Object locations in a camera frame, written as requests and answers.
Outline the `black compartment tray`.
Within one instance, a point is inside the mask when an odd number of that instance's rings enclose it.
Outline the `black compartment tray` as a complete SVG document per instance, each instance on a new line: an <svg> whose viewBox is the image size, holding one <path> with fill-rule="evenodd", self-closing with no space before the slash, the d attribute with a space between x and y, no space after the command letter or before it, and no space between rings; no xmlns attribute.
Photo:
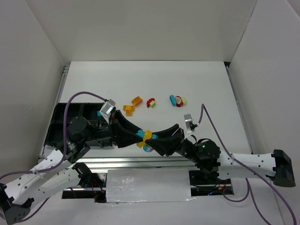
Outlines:
<svg viewBox="0 0 300 225"><path fill-rule="evenodd" d="M55 106L47 131L44 145L63 150L63 122L66 103ZM73 142L84 142L89 146L90 126L98 119L103 103L71 103L67 111L67 139Z"/></svg>

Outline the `orange L-shaped lego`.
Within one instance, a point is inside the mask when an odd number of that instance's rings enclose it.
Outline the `orange L-shaped lego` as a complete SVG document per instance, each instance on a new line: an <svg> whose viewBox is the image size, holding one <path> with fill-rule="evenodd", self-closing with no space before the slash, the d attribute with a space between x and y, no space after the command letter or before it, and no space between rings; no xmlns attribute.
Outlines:
<svg viewBox="0 0 300 225"><path fill-rule="evenodd" d="M132 116L135 107L133 105L124 105L123 111L125 111L126 116Z"/></svg>

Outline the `yellow lego brick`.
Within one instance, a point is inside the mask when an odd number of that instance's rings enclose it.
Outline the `yellow lego brick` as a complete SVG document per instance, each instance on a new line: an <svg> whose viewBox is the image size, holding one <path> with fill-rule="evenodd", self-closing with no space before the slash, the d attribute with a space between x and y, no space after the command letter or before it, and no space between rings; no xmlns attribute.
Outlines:
<svg viewBox="0 0 300 225"><path fill-rule="evenodd" d="M151 139L151 138L152 138L152 132L150 130L146 130L145 136L142 139L142 141L136 144L137 147L142 148L146 144L146 140Z"/></svg>

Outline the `orange printed lego brick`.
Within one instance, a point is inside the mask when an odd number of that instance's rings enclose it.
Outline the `orange printed lego brick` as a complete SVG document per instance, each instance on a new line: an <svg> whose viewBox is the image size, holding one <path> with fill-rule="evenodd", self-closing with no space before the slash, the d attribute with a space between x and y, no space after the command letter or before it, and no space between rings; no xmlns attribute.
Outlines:
<svg viewBox="0 0 300 225"><path fill-rule="evenodd" d="M132 105L134 107L137 107L138 105L140 105L141 103L143 102L143 99L140 97L140 96L137 96L135 97L133 100L132 100Z"/></svg>

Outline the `blue cupcake lego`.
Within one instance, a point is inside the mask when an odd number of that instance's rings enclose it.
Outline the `blue cupcake lego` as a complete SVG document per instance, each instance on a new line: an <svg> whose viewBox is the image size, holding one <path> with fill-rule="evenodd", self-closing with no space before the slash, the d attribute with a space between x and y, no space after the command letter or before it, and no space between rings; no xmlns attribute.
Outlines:
<svg viewBox="0 0 300 225"><path fill-rule="evenodd" d="M145 145L143 146L143 150L144 150L145 152L152 152L152 151L153 151L153 148L151 148L149 145L145 144Z"/></svg>

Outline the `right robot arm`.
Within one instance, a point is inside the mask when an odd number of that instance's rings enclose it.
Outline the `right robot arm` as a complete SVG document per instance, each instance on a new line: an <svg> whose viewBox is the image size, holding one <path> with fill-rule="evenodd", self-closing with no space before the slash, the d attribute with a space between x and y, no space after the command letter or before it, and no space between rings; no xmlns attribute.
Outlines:
<svg viewBox="0 0 300 225"><path fill-rule="evenodd" d="M264 178L285 188L296 185L292 160L283 150L258 155L227 153L211 139L192 143L184 137L183 129L177 124L152 136L151 139L146 137L145 143L159 155L177 153L193 162L205 175L221 180Z"/></svg>

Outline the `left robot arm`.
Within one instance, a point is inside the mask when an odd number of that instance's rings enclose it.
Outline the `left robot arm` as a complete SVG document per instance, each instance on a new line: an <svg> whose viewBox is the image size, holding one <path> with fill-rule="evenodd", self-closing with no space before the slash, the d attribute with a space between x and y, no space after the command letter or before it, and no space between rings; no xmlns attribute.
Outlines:
<svg viewBox="0 0 300 225"><path fill-rule="evenodd" d="M124 148L141 142L139 127L129 122L119 110L108 120L92 124L76 116L63 126L66 135L56 148L29 171L18 172L14 181L0 185L0 216L8 225L30 218L30 211L59 191L74 186L102 187L102 180L85 163L79 163L89 150L89 142L103 147Z"/></svg>

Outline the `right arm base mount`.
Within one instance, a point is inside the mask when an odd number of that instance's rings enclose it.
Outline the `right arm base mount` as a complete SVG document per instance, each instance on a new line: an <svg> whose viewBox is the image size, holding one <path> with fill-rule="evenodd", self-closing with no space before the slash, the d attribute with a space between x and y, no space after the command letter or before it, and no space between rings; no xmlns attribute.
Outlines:
<svg viewBox="0 0 300 225"><path fill-rule="evenodd" d="M192 197L234 194L230 179L221 180L204 174L200 170L190 170L188 174Z"/></svg>

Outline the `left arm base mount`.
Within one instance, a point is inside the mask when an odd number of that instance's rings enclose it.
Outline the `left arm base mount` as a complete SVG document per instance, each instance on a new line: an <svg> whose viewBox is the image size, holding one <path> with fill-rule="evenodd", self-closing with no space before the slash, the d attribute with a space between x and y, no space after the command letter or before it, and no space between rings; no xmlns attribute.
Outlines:
<svg viewBox="0 0 300 225"><path fill-rule="evenodd" d="M107 172L96 173L90 179L89 184L64 189L61 198L64 200L89 199L95 203L106 203L106 182Z"/></svg>

